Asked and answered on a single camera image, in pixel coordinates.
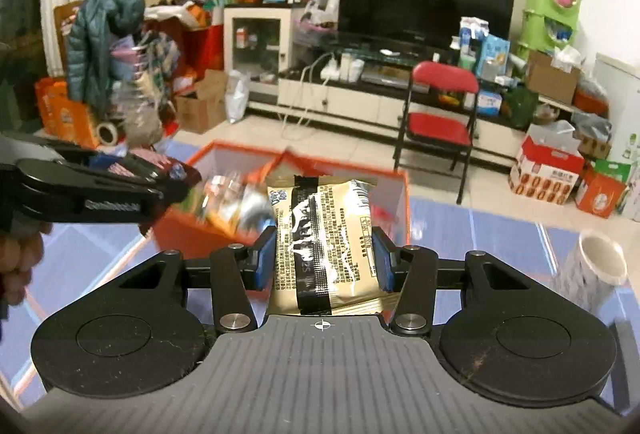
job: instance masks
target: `glass cabinet door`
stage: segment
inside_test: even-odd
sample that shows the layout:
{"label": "glass cabinet door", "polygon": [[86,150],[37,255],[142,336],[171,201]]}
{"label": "glass cabinet door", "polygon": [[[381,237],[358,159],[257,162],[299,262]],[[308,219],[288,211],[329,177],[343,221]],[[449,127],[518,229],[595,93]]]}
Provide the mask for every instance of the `glass cabinet door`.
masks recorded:
{"label": "glass cabinet door", "polygon": [[280,70],[280,20],[233,20],[232,68],[251,76],[252,82],[277,86]]}

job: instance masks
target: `white patterned cup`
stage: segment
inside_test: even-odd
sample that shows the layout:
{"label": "white patterned cup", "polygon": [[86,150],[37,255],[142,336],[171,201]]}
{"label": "white patterned cup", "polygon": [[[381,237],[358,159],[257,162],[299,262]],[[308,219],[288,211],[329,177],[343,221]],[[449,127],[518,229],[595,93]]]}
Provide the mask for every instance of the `white patterned cup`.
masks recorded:
{"label": "white patterned cup", "polygon": [[580,234],[549,287],[567,300],[596,313],[617,286],[626,282],[622,247],[598,231]]}

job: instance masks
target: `gold snack wrapper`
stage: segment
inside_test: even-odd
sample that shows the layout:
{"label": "gold snack wrapper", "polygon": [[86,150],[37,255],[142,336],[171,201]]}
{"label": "gold snack wrapper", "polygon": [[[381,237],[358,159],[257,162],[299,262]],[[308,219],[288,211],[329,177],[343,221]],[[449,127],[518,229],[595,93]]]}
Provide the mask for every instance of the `gold snack wrapper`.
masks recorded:
{"label": "gold snack wrapper", "polygon": [[269,313],[337,314],[388,296],[378,286],[372,250],[373,185],[335,176],[267,179],[278,223]]}

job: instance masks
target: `finger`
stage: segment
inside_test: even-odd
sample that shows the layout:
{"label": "finger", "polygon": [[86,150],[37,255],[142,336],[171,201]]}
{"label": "finger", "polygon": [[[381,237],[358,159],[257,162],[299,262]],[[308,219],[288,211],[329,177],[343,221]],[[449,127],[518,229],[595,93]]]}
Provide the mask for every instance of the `finger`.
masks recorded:
{"label": "finger", "polygon": [[10,306],[17,306],[24,300],[25,295],[26,293],[24,291],[24,288],[22,288],[19,291],[5,293],[4,300],[6,300],[6,303],[9,304]]}
{"label": "finger", "polygon": [[5,293],[17,293],[24,289],[24,274],[17,271],[2,275],[2,287]]}
{"label": "finger", "polygon": [[20,263],[17,266],[19,271],[29,271],[42,260],[44,254],[44,244],[40,234],[20,241],[22,251],[20,252]]}
{"label": "finger", "polygon": [[13,271],[20,262],[20,244],[15,239],[0,237],[0,273]]}

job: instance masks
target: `teal puffer jacket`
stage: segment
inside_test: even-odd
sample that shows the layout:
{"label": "teal puffer jacket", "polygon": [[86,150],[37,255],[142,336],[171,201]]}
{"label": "teal puffer jacket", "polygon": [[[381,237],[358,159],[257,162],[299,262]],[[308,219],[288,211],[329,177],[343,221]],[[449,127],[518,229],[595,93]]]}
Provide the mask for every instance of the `teal puffer jacket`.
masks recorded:
{"label": "teal puffer jacket", "polygon": [[84,0],[66,39],[69,99],[105,118],[111,106],[109,49],[115,38],[142,29],[145,0]]}

